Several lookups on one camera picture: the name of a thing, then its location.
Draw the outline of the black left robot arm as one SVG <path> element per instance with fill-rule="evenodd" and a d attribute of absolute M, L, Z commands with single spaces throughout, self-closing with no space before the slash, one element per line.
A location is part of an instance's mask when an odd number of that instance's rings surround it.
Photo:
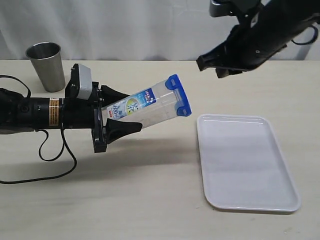
<path fill-rule="evenodd" d="M 2 135 L 50 129 L 90 129 L 95 153 L 104 153 L 107 145 L 138 133 L 140 122 L 103 119 L 102 108 L 126 94 L 92 83 L 88 99 L 72 94 L 69 84 L 64 98 L 30 97 L 2 88 L 0 90 L 0 133 Z"/>

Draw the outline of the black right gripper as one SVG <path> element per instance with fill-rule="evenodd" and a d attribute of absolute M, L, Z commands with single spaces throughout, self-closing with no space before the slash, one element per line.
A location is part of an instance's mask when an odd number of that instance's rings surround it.
<path fill-rule="evenodd" d="M 227 39 L 211 51 L 200 55 L 196 64 L 200 72 L 215 68 L 219 79 L 255 70 L 288 43 L 282 25 L 257 23 L 236 25 Z"/>

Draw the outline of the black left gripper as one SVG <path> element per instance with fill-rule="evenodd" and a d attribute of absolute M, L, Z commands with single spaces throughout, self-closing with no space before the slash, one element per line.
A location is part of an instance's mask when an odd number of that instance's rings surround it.
<path fill-rule="evenodd" d="M 108 119 L 104 127 L 102 107 L 117 103 L 128 94 L 116 91 L 107 85 L 99 87 L 92 83 L 88 99 L 76 97 L 80 89 L 75 83 L 68 83 L 65 88 L 61 110 L 60 126 L 62 129 L 90 129 L 95 153 L 104 153 L 107 145 L 130 134 L 138 133 L 143 125 L 140 122 L 126 122 Z"/>

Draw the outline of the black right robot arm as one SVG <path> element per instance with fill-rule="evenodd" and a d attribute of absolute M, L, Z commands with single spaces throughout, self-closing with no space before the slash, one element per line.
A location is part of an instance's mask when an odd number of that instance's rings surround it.
<path fill-rule="evenodd" d="M 213 18 L 238 20 L 225 41 L 200 55 L 200 71 L 214 68 L 218 78 L 253 71 L 287 47 L 296 36 L 320 22 L 318 0 L 212 0 Z"/>

